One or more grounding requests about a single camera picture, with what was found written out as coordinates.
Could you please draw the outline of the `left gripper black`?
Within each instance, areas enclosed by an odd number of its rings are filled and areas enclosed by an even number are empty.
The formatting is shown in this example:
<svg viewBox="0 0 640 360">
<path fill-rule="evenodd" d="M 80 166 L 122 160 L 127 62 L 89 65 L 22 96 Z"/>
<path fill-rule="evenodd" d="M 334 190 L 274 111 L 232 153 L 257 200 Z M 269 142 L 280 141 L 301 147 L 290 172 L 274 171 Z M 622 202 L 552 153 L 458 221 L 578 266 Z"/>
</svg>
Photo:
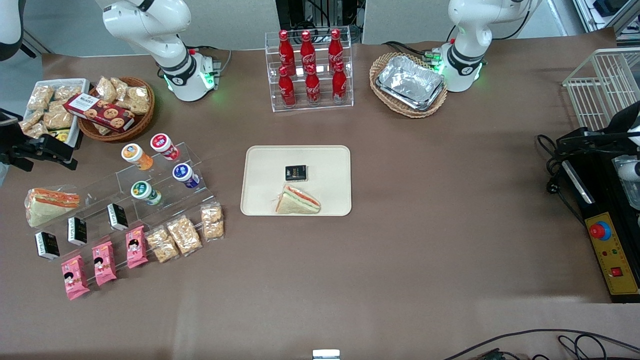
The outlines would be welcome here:
<svg viewBox="0 0 640 360">
<path fill-rule="evenodd" d="M 618 111 L 606 127 L 606 134 L 640 132 L 640 101 Z M 557 154 L 594 153 L 611 157 L 634 155 L 633 141 L 613 141 L 609 143 L 604 134 L 579 127 L 556 140 Z"/>
</svg>

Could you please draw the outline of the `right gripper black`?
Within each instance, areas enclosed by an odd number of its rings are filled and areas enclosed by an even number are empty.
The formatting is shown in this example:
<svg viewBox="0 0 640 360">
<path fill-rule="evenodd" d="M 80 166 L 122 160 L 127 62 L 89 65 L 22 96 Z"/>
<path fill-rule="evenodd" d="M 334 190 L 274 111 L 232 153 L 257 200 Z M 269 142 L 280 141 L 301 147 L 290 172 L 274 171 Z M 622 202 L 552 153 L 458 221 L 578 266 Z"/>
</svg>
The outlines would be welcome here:
<svg viewBox="0 0 640 360">
<path fill-rule="evenodd" d="M 73 158 L 73 146 L 50 134 L 29 140 L 19 125 L 23 119 L 20 114 L 11 111 L 0 112 L 0 155 L 5 157 L 7 166 L 30 173 L 34 168 L 32 159 L 35 159 L 53 162 L 71 171 L 77 169 L 78 161 Z"/>
</svg>

